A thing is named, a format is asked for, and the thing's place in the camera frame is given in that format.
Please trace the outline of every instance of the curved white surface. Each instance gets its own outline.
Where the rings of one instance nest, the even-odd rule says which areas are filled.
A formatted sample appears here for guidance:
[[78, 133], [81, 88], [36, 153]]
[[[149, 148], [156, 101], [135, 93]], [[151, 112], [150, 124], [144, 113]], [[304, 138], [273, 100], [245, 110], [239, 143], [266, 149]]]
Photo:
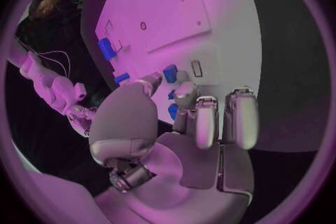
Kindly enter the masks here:
[[[226, 94], [244, 85], [258, 93], [262, 45], [254, 0], [106, 0], [96, 35], [118, 50], [110, 63], [115, 76], [130, 74], [122, 83], [171, 64], [187, 71], [202, 95], [218, 98], [220, 129]], [[203, 77], [194, 76], [193, 60], [200, 61]], [[177, 87], [164, 79], [152, 97], [159, 119], [168, 123], [168, 94]]]

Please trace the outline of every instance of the blue block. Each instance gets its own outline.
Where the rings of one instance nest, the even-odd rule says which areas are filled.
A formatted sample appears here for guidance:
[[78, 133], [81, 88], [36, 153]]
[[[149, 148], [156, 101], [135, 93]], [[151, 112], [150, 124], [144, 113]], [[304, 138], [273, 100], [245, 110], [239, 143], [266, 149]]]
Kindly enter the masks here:
[[178, 73], [178, 69], [176, 68], [176, 65], [174, 64], [164, 69], [164, 75], [168, 83], [174, 83], [177, 80], [176, 78], [177, 73]]
[[168, 112], [169, 112], [169, 115], [170, 117], [175, 120], [176, 119], [176, 115], [178, 113], [178, 105], [177, 104], [171, 104], [169, 107], [168, 107]]
[[119, 77], [115, 77], [114, 78], [114, 82], [118, 84], [121, 81], [124, 81], [124, 80], [127, 80], [127, 79], [129, 79], [129, 74], [128, 73], [124, 73], [124, 74], [121, 74]]
[[175, 90], [172, 90], [172, 91], [168, 94], [168, 100], [172, 100], [172, 99], [174, 99], [174, 92], [175, 92]]
[[116, 57], [116, 52], [112, 49], [111, 42], [108, 38], [99, 40], [98, 45], [106, 60]]

